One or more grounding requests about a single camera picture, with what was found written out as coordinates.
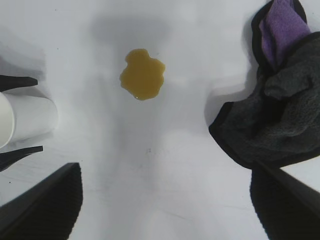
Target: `liquid puddle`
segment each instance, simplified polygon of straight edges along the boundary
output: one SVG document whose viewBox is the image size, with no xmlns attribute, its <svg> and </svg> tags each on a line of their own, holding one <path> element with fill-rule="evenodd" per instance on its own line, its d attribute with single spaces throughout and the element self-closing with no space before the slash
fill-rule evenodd
<svg viewBox="0 0 320 240">
<path fill-rule="evenodd" d="M 146 49 L 135 49 L 125 57 L 127 67 L 120 75 L 121 87 L 138 100 L 152 99 L 164 83 L 166 66 L 151 58 Z"/>
</svg>

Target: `purple microfiber cloth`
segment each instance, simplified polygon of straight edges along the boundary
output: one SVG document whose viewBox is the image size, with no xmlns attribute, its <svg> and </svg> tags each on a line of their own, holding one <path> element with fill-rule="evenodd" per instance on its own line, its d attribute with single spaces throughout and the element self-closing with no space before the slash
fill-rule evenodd
<svg viewBox="0 0 320 240">
<path fill-rule="evenodd" d="M 311 34 L 308 25 L 296 13 L 293 0 L 274 0 L 259 28 L 263 53 L 275 71 L 290 48 Z"/>
</svg>

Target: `dark gray microfiber towel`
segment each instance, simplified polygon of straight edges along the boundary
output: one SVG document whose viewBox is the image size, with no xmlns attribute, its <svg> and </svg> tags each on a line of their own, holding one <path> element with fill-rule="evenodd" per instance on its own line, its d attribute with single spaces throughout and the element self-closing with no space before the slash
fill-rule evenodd
<svg viewBox="0 0 320 240">
<path fill-rule="evenodd" d="M 209 132 L 237 163 L 283 167 L 320 155 L 320 32 L 297 43 L 250 97 L 223 105 Z"/>
</svg>

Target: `white table surface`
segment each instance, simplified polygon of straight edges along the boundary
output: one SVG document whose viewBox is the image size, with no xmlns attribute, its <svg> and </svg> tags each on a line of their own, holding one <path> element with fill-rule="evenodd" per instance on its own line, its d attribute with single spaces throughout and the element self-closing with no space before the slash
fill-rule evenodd
<svg viewBox="0 0 320 240">
<path fill-rule="evenodd" d="M 71 240 L 266 240 L 249 195 L 251 171 L 208 133 L 223 102 L 255 84 L 250 21 L 265 0 L 2 0 L 0 74 L 39 79 L 59 111 L 43 145 L 0 173 L 0 204 L 68 162 L 84 201 Z M 312 30 L 320 2 L 303 0 Z M 120 87 L 132 49 L 166 65 L 159 95 Z M 320 190 L 320 159 L 285 169 Z"/>
</svg>

